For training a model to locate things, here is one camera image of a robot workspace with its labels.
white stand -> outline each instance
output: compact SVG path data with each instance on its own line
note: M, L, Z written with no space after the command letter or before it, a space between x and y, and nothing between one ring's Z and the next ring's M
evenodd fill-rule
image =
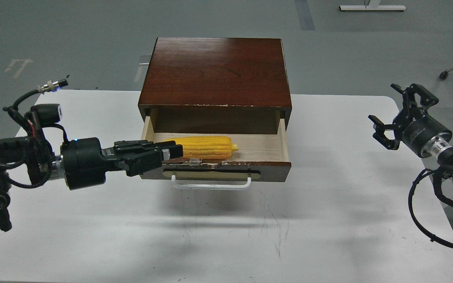
M340 5L340 11L404 11L404 5L379 5L381 0L370 0L368 5Z

drawer handle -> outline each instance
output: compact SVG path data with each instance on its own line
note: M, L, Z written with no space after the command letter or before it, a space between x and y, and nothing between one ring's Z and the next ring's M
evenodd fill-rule
M204 189L204 190L245 190L251 186L251 175L248 181L242 185L221 185L221 184L180 184L176 180L176 174L171 176L172 185L177 189Z

wooden lid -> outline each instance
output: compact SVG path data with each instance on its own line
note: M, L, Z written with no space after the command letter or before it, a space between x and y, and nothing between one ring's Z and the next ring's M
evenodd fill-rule
M158 38L138 102L291 111L280 39Z

toy corn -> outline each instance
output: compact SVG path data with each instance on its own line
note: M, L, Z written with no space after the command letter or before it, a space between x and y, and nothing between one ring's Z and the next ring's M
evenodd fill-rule
M232 143L228 136L188 136L185 138L170 138L177 145L183 146L184 158L225 159L232 156L232 151L238 150L237 144Z

table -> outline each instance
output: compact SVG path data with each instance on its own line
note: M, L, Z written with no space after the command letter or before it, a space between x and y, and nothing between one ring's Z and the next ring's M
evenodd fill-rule
M69 138L103 147L138 139L140 92L60 90ZM453 282L453 250L410 219L407 195L423 168L404 145L387 151L367 115L398 112L388 97L292 95L284 183L246 191L177 190L168 180L109 172L104 185L63 180L11 188L13 228L0 231L0 281ZM55 150L61 133L46 132ZM11 176L24 181L24 170ZM453 241L429 180L419 220Z

